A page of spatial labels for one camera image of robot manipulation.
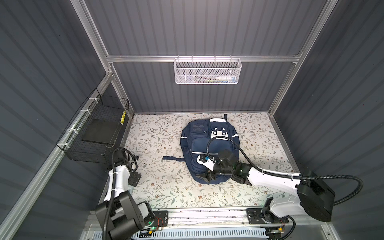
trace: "backpack strap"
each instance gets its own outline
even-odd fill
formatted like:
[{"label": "backpack strap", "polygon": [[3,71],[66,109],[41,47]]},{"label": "backpack strap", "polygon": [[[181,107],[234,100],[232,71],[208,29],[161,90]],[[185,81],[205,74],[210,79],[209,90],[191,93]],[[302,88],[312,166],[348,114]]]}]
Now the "backpack strap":
[{"label": "backpack strap", "polygon": [[163,160],[176,160],[177,162],[185,162],[184,158],[176,158],[172,156],[163,156]]}]

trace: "white mesh basket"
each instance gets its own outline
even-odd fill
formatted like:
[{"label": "white mesh basket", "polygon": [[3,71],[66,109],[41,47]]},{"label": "white mesh basket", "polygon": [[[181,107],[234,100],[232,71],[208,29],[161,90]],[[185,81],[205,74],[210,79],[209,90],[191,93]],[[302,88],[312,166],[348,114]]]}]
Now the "white mesh basket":
[{"label": "white mesh basket", "polygon": [[181,61],[175,58],[177,84],[237,84],[240,76],[240,59],[228,61]]}]

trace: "backpack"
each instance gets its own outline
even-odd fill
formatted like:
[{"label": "backpack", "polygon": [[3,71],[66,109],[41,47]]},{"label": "backpack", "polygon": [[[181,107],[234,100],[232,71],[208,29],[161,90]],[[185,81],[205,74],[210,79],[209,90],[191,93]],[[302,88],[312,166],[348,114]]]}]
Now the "backpack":
[{"label": "backpack", "polygon": [[[183,129],[180,138],[180,146],[183,151],[183,159],[175,157],[166,157],[163,159],[172,159],[177,161],[185,161],[189,172],[196,182],[208,184],[202,179],[196,177],[196,174],[205,173],[207,167],[197,162],[200,154],[207,154],[208,141],[216,136],[226,136],[235,143],[240,144],[240,140],[235,128],[227,122],[227,115],[224,118],[211,118],[194,120],[187,124]],[[239,149],[227,139],[215,139],[209,145],[210,155],[218,155],[221,150],[228,149],[239,158]],[[212,180],[209,184],[218,184],[230,179],[229,176],[216,175],[216,180]]]}]

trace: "floral tablecloth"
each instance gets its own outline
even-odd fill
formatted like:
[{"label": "floral tablecloth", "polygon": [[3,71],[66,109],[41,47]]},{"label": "floral tablecloth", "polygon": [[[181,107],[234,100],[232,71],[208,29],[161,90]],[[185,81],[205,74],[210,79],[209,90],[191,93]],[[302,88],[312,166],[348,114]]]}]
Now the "floral tablecloth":
[{"label": "floral tablecloth", "polygon": [[[184,162],[162,160],[183,157],[181,130],[192,120],[223,117],[223,114],[135,115],[126,148],[138,155],[141,180],[133,198],[146,200],[153,208],[259,206],[286,193],[264,186],[248,186],[228,180],[217,185],[193,180]],[[267,113],[232,113],[227,119],[240,137],[248,157],[264,169],[293,172]],[[240,161],[246,162],[240,154]]]}]

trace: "black wire basket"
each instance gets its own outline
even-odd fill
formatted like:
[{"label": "black wire basket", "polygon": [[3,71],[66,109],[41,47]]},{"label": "black wire basket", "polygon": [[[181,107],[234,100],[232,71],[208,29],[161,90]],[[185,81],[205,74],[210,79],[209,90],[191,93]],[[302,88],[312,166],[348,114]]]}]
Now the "black wire basket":
[{"label": "black wire basket", "polygon": [[[88,109],[80,110],[82,116],[75,127],[68,129],[69,124],[63,132],[62,136],[67,131],[70,132],[68,140],[56,144],[71,160],[107,163],[110,161],[112,151],[119,147],[123,138],[129,120],[126,117],[128,110],[128,99],[99,95]],[[101,134],[94,131],[97,124],[99,126],[107,124],[109,134],[104,136],[103,141],[94,141],[89,137],[90,132],[93,132],[93,137],[96,138]]]}]

